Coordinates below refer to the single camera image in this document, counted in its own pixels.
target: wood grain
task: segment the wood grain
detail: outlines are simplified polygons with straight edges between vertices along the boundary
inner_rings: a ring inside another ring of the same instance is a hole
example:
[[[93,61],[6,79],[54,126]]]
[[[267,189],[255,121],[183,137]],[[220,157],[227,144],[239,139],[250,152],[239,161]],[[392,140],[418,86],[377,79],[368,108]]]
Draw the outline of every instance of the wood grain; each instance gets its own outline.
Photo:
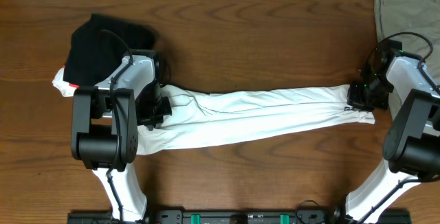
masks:
[[[110,208],[70,155],[72,99],[50,82],[92,12],[154,27],[173,84],[209,93],[347,84],[375,45],[373,0],[0,0],[0,223],[65,223],[72,210]],[[375,117],[138,157],[137,177],[154,208],[332,205],[380,161],[391,117]],[[394,206],[438,223],[439,197],[440,185],[426,184]]]

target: white towel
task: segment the white towel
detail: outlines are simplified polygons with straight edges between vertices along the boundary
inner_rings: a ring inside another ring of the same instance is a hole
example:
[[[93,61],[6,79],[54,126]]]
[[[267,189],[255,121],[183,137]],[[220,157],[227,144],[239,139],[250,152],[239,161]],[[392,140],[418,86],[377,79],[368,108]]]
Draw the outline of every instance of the white towel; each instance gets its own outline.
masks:
[[[75,87],[58,71],[53,85],[65,97]],[[273,91],[239,91],[204,94],[168,85],[162,95],[170,98],[173,114],[152,131],[138,126],[138,155],[164,149],[201,148],[254,141],[338,124],[374,124],[373,114],[347,105],[348,85]]]

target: black cloth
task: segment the black cloth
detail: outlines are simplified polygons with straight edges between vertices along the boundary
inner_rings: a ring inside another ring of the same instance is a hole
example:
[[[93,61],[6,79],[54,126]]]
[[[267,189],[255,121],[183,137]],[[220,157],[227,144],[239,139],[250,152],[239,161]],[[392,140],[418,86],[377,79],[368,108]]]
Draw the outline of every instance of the black cloth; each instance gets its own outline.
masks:
[[[94,86],[111,75],[121,64],[127,51],[116,38],[100,30],[120,36],[130,49],[152,49],[154,33],[144,26],[99,14],[81,25],[71,35],[71,49],[65,63],[63,80],[78,86]]]

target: beige towel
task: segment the beige towel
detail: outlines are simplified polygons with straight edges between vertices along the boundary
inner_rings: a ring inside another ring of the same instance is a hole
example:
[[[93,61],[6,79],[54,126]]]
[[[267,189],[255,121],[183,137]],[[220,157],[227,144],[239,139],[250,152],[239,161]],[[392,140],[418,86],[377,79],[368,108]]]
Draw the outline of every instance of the beige towel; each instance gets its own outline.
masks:
[[[397,32],[416,32],[424,35],[434,45],[426,59],[429,74],[440,84],[440,0],[374,0],[377,39]],[[395,38],[404,50],[426,55],[426,42],[411,35]]]

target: black cable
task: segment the black cable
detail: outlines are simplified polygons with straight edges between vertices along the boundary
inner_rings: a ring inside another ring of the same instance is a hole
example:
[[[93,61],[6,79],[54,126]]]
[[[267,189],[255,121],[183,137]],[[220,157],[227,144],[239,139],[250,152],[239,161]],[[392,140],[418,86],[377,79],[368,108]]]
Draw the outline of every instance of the black cable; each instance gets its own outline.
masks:
[[[316,203],[314,200],[304,200],[304,201],[302,201],[302,202],[300,203],[300,205],[298,205],[298,207],[296,207],[296,211],[295,211],[295,217],[296,217],[296,219],[297,219],[300,223],[302,223],[302,224],[306,224],[306,223],[304,223],[304,221],[302,220],[302,217],[300,218],[300,217],[298,216],[298,211],[300,210],[300,207],[301,207],[304,203],[315,203],[315,204],[319,207],[319,204]]]
[[[432,89],[434,89],[434,91],[440,95],[440,85],[436,85],[435,82],[431,80],[431,78],[423,70],[423,65],[422,65],[426,61],[426,59],[432,54],[432,51],[434,51],[434,46],[432,45],[431,41],[429,41],[429,39],[427,39],[425,36],[418,34],[418,33],[415,33],[415,32],[398,32],[396,34],[387,36],[386,38],[382,39],[379,43],[382,43],[384,41],[387,41],[390,38],[393,38],[393,37],[399,36],[399,35],[413,35],[413,36],[416,36],[416,37],[423,39],[428,44],[429,52],[419,61],[419,63],[417,64],[417,69],[419,70],[420,74],[425,78],[425,80],[428,82],[428,84],[432,87]],[[377,49],[377,47],[372,51],[372,53],[370,53],[367,60],[369,60],[369,58],[371,57],[371,55],[373,54],[373,52],[376,49]]]
[[[360,219],[358,222],[356,222],[356,224],[363,224],[370,217],[370,215],[372,215],[372,213],[374,213],[378,208],[380,208],[380,206],[382,206],[385,202],[387,202],[388,199],[390,199],[390,197],[392,197],[399,189],[404,187],[405,184],[407,184],[407,183],[430,183],[430,182],[436,182],[439,180],[440,180],[440,177],[429,176],[429,177],[422,178],[422,179],[406,179],[406,180],[400,181],[382,200],[380,200],[379,203],[376,204],[376,206],[372,207],[371,210],[368,211],[364,215],[364,217],[362,217],[362,219]]]
[[[123,223],[123,216],[122,216],[122,203],[119,199],[118,193],[116,192],[115,186],[113,184],[113,180],[112,180],[112,176],[110,175],[110,172],[115,168],[116,162],[118,160],[119,154],[120,154],[120,147],[121,147],[121,127],[120,127],[120,121],[119,121],[119,113],[118,113],[118,106],[116,104],[116,99],[114,96],[114,87],[115,84],[118,83],[118,79],[119,77],[131,66],[133,65],[133,55],[130,51],[130,47],[125,43],[125,41],[119,37],[117,34],[115,34],[112,31],[109,30],[101,30],[101,32],[105,33],[105,34],[109,34],[112,37],[116,38],[119,42],[121,42],[121,44],[126,48],[126,50],[129,53],[130,59],[129,59],[129,63],[127,63],[118,73],[116,73],[116,75],[114,77],[112,77],[110,79],[110,100],[111,100],[111,106],[113,107],[113,114],[115,115],[115,125],[116,125],[116,152],[115,152],[115,158],[113,159],[113,163],[110,165],[109,169],[107,170],[107,172],[105,173],[107,176],[107,182],[109,182],[110,188],[111,188],[111,192],[113,193],[113,196],[116,200],[116,203],[118,203],[118,209],[119,209],[119,223]]]

